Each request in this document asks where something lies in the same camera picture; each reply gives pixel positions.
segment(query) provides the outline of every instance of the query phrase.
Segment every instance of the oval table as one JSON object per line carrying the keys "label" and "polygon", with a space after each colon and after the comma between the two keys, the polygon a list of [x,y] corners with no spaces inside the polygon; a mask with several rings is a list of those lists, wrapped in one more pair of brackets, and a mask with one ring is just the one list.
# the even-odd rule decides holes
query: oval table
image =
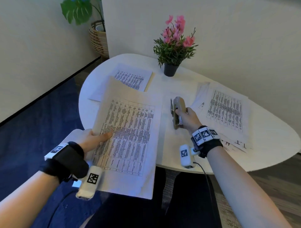
{"label": "oval table", "polygon": [[[100,64],[85,80],[79,95],[79,115],[85,129],[92,128],[99,103],[88,99],[94,90],[102,83],[118,63],[124,63],[153,71],[145,91],[170,93],[164,98],[162,116],[159,132],[157,166],[167,169],[203,173],[200,167],[186,169],[181,166],[179,157],[179,146],[190,144],[190,136],[185,129],[174,130],[170,114],[170,98],[181,96],[186,106],[193,103],[199,82],[213,82],[213,80],[197,74],[191,70],[179,67],[174,77],[167,77],[163,69],[158,66],[157,59],[138,55],[122,54]],[[301,141],[298,134],[285,122],[277,118],[264,108],[250,102],[249,134],[252,142],[252,149],[247,153],[229,152],[234,160],[246,171],[253,171],[266,168],[292,157],[301,149]],[[174,143],[167,143],[174,136],[180,137]],[[205,172],[212,174],[212,169],[207,159],[196,156]]]}

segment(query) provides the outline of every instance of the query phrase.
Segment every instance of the right hand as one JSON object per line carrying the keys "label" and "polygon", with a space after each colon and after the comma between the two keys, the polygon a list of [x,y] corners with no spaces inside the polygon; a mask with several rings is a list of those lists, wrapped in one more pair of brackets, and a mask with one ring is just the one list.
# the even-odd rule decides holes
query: right hand
{"label": "right hand", "polygon": [[181,116],[183,127],[188,130],[188,132],[192,135],[200,126],[202,126],[199,118],[197,117],[196,113],[191,109],[187,108],[187,113],[182,112],[179,109],[175,110],[176,114]]}

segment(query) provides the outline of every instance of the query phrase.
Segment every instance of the tall plant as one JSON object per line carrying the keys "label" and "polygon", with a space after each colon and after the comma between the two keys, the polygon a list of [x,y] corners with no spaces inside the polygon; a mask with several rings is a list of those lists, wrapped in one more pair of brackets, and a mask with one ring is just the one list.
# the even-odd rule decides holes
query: tall plant
{"label": "tall plant", "polygon": [[194,34],[195,28],[191,36],[184,37],[183,32],[186,21],[184,16],[177,16],[177,19],[172,23],[173,16],[169,15],[169,19],[165,22],[167,28],[163,30],[161,36],[155,41],[154,53],[158,55],[159,66],[161,67],[164,63],[179,66],[180,63],[188,58],[194,56],[195,45]]}
{"label": "tall plant", "polygon": [[104,18],[101,13],[99,2],[101,0],[96,0],[98,5],[93,5],[90,0],[64,0],[61,3],[62,13],[69,24],[75,20],[76,25],[80,25],[89,21],[92,16],[92,7],[94,7],[101,17],[102,24],[104,26]]}

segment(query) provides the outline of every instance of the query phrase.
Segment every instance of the monstera leaf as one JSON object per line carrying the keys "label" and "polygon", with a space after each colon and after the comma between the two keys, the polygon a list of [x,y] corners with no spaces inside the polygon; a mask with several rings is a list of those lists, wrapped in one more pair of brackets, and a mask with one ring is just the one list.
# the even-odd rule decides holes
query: monstera leaf
{"label": "monstera leaf", "polygon": [[75,19],[76,25],[87,22],[92,16],[92,4],[90,0],[64,0],[61,3],[62,13],[69,24]]}

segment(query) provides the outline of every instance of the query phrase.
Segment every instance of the blue carpet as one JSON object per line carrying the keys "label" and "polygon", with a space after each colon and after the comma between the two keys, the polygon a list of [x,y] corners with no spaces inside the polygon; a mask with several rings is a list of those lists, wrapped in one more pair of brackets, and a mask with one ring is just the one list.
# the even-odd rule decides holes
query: blue carpet
{"label": "blue carpet", "polygon": [[[35,174],[43,156],[72,130],[83,129],[78,94],[70,79],[34,105],[0,127],[0,201]],[[63,182],[42,209],[32,228],[46,227],[60,200],[75,188]],[[100,206],[100,194],[90,201],[75,193],[59,206],[50,227],[79,227]]]}

